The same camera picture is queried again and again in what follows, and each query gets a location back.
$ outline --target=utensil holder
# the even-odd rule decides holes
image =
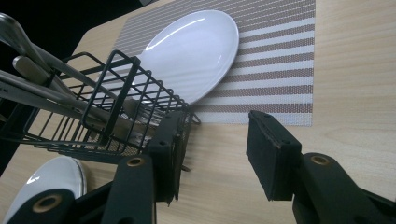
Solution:
[[[65,62],[72,62],[88,58],[96,66],[80,71],[86,76],[97,76],[95,88],[87,86],[67,75],[60,78],[68,84],[70,90],[76,95],[76,99],[88,104],[81,113],[81,119],[72,119],[59,114],[34,108],[21,133],[13,132],[11,121],[20,113],[20,109],[13,111],[7,122],[0,126],[0,138],[46,148],[48,151],[58,152],[75,158],[117,163],[125,156],[140,154],[146,149],[148,142],[161,125],[163,118],[178,116],[175,135],[179,143],[186,146],[193,122],[200,120],[191,112],[190,107],[172,90],[166,89],[160,80],[156,80],[149,70],[140,66],[137,57],[128,57],[124,53],[113,50],[106,63],[82,52],[76,54]],[[100,86],[118,95],[112,99],[100,91]],[[136,100],[136,113],[128,116],[125,113],[123,103],[125,99]],[[106,111],[108,120],[106,124],[98,126],[92,124],[93,109]]]

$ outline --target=cutlery basket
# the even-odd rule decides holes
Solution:
[[[34,108],[23,130],[13,132],[12,122],[21,112],[18,108],[23,106],[17,105],[0,126],[1,138],[82,160],[107,163],[118,163],[125,156],[144,153],[153,138],[158,142],[158,139],[167,136],[168,139],[159,142],[185,150],[191,124],[200,121],[183,99],[166,89],[149,70],[140,66],[137,57],[130,58],[114,50],[106,63],[86,52],[65,61],[74,60],[89,60],[96,64],[80,71],[85,76],[92,77],[100,73],[95,88],[60,74],[76,99],[88,104],[84,111],[67,107],[78,112],[81,119]],[[100,86],[118,95],[117,99],[102,92]],[[125,101],[130,102],[127,110]],[[108,115],[107,120],[99,120],[101,124],[97,124],[98,119],[91,113],[98,109]]]

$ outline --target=wooden table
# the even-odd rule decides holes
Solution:
[[[105,60],[126,20],[159,1],[91,29],[76,52]],[[396,197],[396,3],[317,0],[312,127],[287,127],[303,153],[329,155],[356,183]],[[179,202],[158,203],[158,223],[294,223],[290,202],[267,202],[246,156],[248,126],[194,126]],[[57,157],[20,146],[0,178],[0,219],[29,176]],[[112,179],[114,165],[84,161],[89,189]]]

